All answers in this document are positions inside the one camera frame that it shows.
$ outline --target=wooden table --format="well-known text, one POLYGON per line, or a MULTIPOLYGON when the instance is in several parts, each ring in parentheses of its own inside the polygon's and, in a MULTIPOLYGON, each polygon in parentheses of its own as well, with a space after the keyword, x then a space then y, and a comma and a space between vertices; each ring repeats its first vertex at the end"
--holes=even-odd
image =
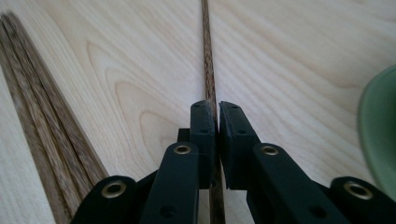
MULTIPOLYGON (((201 1, 1 0, 33 39, 111 175, 158 168, 204 99, 201 1)), ((363 88, 396 63, 394 1, 210 1, 218 100, 242 106, 263 142, 314 180, 374 183, 357 132, 363 88)), ((3 75, 0 222, 53 217, 3 75)), ((228 223, 251 223, 225 191, 228 223)), ((208 221, 201 191, 200 223, 208 221)))

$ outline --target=metal rivet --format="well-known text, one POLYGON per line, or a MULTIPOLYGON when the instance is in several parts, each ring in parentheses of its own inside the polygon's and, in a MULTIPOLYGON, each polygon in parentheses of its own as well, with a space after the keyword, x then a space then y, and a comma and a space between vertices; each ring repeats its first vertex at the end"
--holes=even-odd
POLYGON ((369 189, 353 181, 346 182, 344 184, 344 189, 353 196, 363 200, 370 200, 373 198, 373 193, 369 189))
POLYGON ((262 152, 264 154, 267 154, 269 156, 275 156, 278 153, 278 150, 274 147, 263 147, 262 152))
POLYGON ((112 181, 102 189, 102 196, 108 199, 119 197, 126 190, 126 185, 120 181, 112 181))
POLYGON ((191 152, 191 148, 188 146, 178 146, 175 147, 174 151, 177 154, 189 154, 191 152))

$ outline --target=green bowl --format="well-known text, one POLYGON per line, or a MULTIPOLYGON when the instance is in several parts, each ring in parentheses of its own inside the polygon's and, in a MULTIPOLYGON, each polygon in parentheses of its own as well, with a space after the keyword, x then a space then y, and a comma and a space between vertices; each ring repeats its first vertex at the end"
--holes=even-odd
POLYGON ((359 132, 377 185, 396 200, 396 65, 373 78, 364 90, 359 132))

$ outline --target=table surface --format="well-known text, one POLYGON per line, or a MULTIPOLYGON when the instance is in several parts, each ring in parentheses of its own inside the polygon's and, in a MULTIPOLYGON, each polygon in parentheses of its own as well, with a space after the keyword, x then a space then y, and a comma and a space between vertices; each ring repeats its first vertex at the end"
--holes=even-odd
MULTIPOLYGON (((156 170, 205 97, 201 1, 0 0, 0 10, 20 18, 108 172, 156 170)), ((240 105, 263 142, 319 183, 374 183, 357 111, 396 63, 395 11, 393 0, 209 1, 218 100, 240 105)), ((54 222, 3 74, 0 114, 0 222, 54 222)), ((245 197, 225 191, 228 223, 253 222, 245 197)))

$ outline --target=bundle of chopsticks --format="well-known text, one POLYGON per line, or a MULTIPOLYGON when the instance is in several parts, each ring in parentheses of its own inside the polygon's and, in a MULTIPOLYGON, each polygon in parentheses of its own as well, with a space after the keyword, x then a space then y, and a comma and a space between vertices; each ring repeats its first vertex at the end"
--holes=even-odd
POLYGON ((1 16, 0 43, 0 64, 52 213, 69 223, 106 170, 12 13, 1 16))

